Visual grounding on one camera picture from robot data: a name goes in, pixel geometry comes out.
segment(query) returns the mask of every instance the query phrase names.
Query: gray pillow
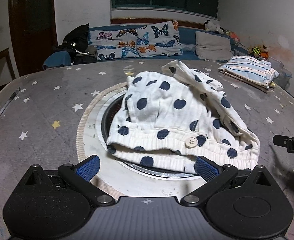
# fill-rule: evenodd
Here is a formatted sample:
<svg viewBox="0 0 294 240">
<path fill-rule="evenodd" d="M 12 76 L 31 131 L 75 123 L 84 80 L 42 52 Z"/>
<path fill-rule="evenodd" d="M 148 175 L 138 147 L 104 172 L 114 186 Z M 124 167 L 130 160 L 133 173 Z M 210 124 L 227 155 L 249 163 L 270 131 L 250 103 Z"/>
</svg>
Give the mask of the gray pillow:
<svg viewBox="0 0 294 240">
<path fill-rule="evenodd" d="M 205 32 L 196 32 L 196 55 L 209 60 L 230 60 L 233 56 L 228 38 Z"/>
</svg>

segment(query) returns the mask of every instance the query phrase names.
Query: pink butterfly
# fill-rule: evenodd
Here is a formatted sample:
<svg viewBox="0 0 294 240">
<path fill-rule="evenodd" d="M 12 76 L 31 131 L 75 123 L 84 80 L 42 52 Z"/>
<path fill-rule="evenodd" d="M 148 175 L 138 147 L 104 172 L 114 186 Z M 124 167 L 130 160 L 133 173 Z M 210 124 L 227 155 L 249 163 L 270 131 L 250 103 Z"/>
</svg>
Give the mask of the pink butterfly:
<svg viewBox="0 0 294 240">
<path fill-rule="evenodd" d="M 99 41 L 99 40 L 102 40 L 102 39 L 113 41 L 114 39 L 112 38 L 111 35 L 112 35 L 111 33 L 101 32 L 101 33 L 98 34 L 98 36 L 96 38 L 96 41 Z"/>
</svg>

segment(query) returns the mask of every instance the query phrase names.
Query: folded striped clothing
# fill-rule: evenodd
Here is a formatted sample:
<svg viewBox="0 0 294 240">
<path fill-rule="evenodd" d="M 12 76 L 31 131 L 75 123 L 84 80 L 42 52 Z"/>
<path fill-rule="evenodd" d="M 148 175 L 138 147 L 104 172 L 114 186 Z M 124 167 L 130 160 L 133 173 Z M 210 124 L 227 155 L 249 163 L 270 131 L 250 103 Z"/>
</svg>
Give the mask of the folded striped clothing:
<svg viewBox="0 0 294 240">
<path fill-rule="evenodd" d="M 218 71 L 250 84 L 264 92 L 269 89 L 271 81 L 279 73 L 271 67 L 271 63 L 249 56 L 234 56 L 221 66 Z"/>
<path fill-rule="evenodd" d="M 128 77 L 108 152 L 142 166 L 196 174 L 198 156 L 253 169 L 260 141 L 226 99 L 223 85 L 181 61 Z"/>
</svg>

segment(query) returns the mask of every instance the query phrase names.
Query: white logo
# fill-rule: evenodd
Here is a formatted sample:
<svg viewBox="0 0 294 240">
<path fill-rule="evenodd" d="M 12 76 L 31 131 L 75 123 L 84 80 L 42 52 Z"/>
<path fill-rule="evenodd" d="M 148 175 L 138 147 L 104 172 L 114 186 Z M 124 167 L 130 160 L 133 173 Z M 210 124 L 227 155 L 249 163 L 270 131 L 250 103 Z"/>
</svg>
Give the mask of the white logo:
<svg viewBox="0 0 294 240">
<path fill-rule="evenodd" d="M 151 202 L 153 202 L 153 201 L 151 201 L 150 199 L 145 199 L 144 201 L 142 201 L 142 202 L 144 202 L 145 204 L 150 204 Z"/>
</svg>

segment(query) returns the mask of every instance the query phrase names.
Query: star-patterned tablecloth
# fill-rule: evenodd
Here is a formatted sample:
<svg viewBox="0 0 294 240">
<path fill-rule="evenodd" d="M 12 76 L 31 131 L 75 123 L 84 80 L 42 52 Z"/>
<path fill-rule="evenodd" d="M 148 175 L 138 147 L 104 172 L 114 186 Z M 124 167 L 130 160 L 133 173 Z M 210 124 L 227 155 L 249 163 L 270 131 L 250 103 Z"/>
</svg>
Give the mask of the star-patterned tablecloth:
<svg viewBox="0 0 294 240">
<path fill-rule="evenodd" d="M 64 163 L 78 163 L 77 127 L 93 98 L 125 82 L 127 75 L 160 72 L 169 61 L 128 59 L 50 69 L 19 77 L 0 92 L 1 109 L 21 87 L 0 117 L 1 240 L 9 237 L 2 208 L 29 166 L 38 163 L 44 169 L 56 169 Z M 294 99 L 279 87 L 266 94 L 225 76 L 217 71 L 220 63 L 183 62 L 223 84 L 228 101 L 260 139 L 259 164 L 272 173 L 294 209 L 294 154 L 272 143 L 275 134 L 294 137 Z M 286 236 L 294 240 L 294 219 Z"/>
</svg>

